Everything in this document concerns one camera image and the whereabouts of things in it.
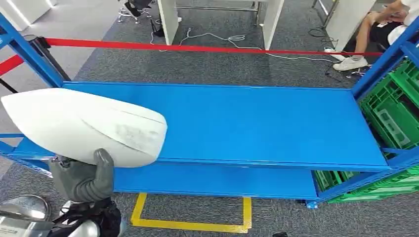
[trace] person's hand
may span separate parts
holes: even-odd
[[[388,20],[403,23],[408,15],[407,11],[402,10],[396,14],[391,15]]]
[[[48,162],[57,190],[75,202],[110,197],[114,190],[114,161],[104,149],[93,154],[96,165],[57,156]]]

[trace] red rope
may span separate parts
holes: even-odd
[[[382,53],[326,53],[317,51],[294,51],[294,50],[259,50],[248,48],[223,48],[223,47],[207,47],[207,46],[179,46],[179,45],[162,45],[149,43],[131,43],[131,42],[112,42],[112,41],[96,41],[82,39],[46,39],[53,46],[70,46],[70,47],[93,47],[93,48],[121,48],[121,49],[143,49],[143,50],[169,50],[169,51],[194,51],[194,52],[222,52],[222,53],[271,53],[271,54],[302,54],[302,55],[364,55],[364,56],[380,56]]]
[[[21,65],[23,63],[23,59],[19,57],[19,55],[14,55],[13,57],[7,59],[0,63],[0,77],[3,76],[5,73],[9,72],[10,70],[14,69],[15,67]]]

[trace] yellow tape marking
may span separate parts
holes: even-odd
[[[224,225],[224,224],[209,224],[209,223],[192,223],[181,221],[161,221],[161,220],[147,220],[141,219],[141,213],[144,208],[146,193],[138,195],[137,203],[131,215],[131,223],[133,226],[152,227],[164,229],[177,230],[191,230],[191,231],[215,231],[228,233],[247,233],[251,228],[251,198],[243,198],[243,225]]]

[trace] white table leg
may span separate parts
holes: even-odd
[[[166,44],[173,43],[179,23],[177,21],[176,0],[158,0],[160,17],[165,32]]]
[[[276,25],[278,24],[279,15],[281,14],[282,6],[284,5],[284,0],[269,0],[267,3],[268,6],[262,31],[265,49],[269,50],[275,34]]]

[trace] metal shelving unit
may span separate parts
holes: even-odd
[[[116,192],[289,198],[308,208],[419,164],[419,148],[382,154],[357,101],[405,56],[419,66],[417,19],[352,89],[65,81],[0,15],[9,45],[51,87],[138,104],[169,124],[157,162],[116,168]],[[23,137],[4,157],[50,176],[54,154]],[[324,192],[313,170],[362,171]]]

